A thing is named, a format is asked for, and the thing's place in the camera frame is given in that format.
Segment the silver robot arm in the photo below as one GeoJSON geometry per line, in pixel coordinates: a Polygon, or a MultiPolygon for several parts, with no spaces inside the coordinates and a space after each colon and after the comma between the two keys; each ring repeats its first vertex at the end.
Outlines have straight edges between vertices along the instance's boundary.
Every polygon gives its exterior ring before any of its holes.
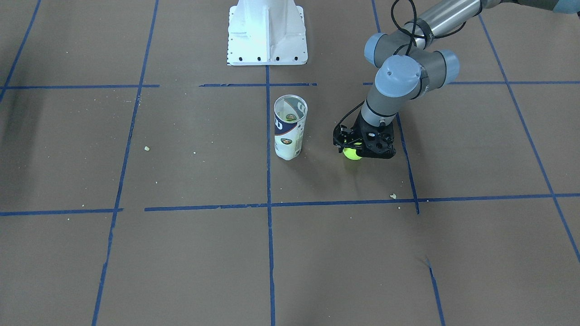
{"type": "Polygon", "coordinates": [[[378,71],[352,127],[338,122],[333,130],[333,144],[352,160],[390,159],[394,148],[393,120],[406,101],[454,82],[460,72],[458,57],[451,50],[429,52],[438,39],[460,31],[472,17],[501,4],[499,0],[442,0],[418,14],[410,1],[412,19],[399,24],[391,34],[372,35],[364,56],[378,71]]]}

